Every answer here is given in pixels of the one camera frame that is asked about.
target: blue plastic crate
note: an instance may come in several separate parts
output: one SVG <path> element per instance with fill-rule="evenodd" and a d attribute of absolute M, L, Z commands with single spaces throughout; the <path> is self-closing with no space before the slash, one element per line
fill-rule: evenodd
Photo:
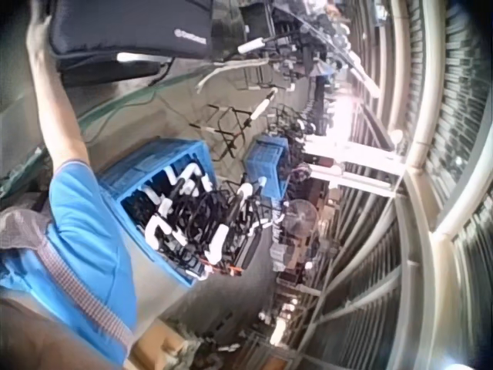
<path fill-rule="evenodd" d="M 123 209 L 122 201 L 165 167 L 171 166 L 179 174 L 192 161 L 199 163 L 216 184 L 207 145 L 203 141 L 180 139 L 153 140 L 98 175 L 102 197 L 123 229 L 151 261 L 186 286 L 191 286 L 194 280 L 175 270 L 146 243 L 142 232 Z"/>
<path fill-rule="evenodd" d="M 251 181 L 264 176 L 267 185 L 262 195 L 273 199 L 282 199 L 286 193 L 289 179 L 281 180 L 277 165 L 282 156 L 289 156 L 289 146 L 285 137 L 260 135 L 251 144 L 243 163 Z"/>

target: person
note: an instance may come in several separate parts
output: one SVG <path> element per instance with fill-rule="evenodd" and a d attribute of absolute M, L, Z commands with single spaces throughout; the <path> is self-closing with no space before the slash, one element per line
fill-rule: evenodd
<path fill-rule="evenodd" d="M 136 324 L 132 266 L 50 58 L 40 3 L 31 2 L 26 47 L 53 165 L 52 217 L 0 214 L 0 368 L 121 368 Z"/>

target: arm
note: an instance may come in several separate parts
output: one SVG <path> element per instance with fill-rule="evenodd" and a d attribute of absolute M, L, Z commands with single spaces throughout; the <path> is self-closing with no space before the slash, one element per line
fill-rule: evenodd
<path fill-rule="evenodd" d="M 69 160 L 89 164 L 77 118 L 46 48 L 50 19 L 42 20 L 39 0 L 32 0 L 31 3 L 26 47 L 38 103 L 39 124 L 53 161 L 53 172 Z"/>

